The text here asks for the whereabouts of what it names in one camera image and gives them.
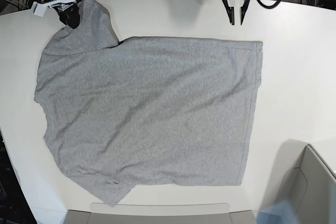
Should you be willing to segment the grey T-shirt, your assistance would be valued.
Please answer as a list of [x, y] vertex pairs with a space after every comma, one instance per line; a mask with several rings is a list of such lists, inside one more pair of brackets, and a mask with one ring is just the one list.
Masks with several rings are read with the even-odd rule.
[[59, 170], [109, 205], [137, 185], [239, 186], [262, 42], [131, 37], [82, 0], [41, 54], [34, 100]]

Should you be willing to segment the beige storage bin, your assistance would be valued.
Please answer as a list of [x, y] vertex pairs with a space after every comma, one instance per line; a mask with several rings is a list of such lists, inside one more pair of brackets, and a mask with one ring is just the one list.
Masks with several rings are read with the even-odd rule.
[[285, 173], [276, 203], [281, 200], [291, 203], [298, 223], [335, 223], [335, 173], [311, 145]]

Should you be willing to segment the blue translucent object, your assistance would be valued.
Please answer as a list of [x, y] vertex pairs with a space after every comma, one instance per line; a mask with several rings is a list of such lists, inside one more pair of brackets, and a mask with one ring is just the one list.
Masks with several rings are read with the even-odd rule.
[[256, 213], [256, 223], [291, 224], [298, 223], [296, 212], [288, 200], [281, 200], [272, 207]]

